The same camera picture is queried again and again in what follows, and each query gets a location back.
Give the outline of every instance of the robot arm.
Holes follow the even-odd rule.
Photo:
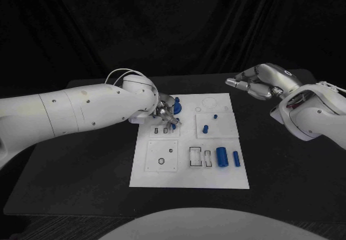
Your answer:
[[[150,79],[139,75],[125,77],[123,88],[96,84],[0,99],[0,168],[34,144],[127,119],[142,124],[155,115],[181,124],[174,107],[174,97],[159,93]]]
[[[303,85],[277,65],[261,64],[225,83],[260,100],[282,98],[270,111],[292,134],[305,141],[326,135],[346,149],[346,98],[339,87],[326,82]]]

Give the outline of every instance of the black table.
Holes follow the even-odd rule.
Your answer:
[[[292,71],[305,84],[308,70]],[[127,121],[37,145],[5,213],[140,217],[214,207],[285,221],[346,222],[346,151],[325,136],[305,142],[270,117],[279,99],[260,101],[225,85],[236,73],[152,77],[161,92],[230,93],[249,189],[129,187],[139,126]],[[76,80],[68,87],[103,83]]]

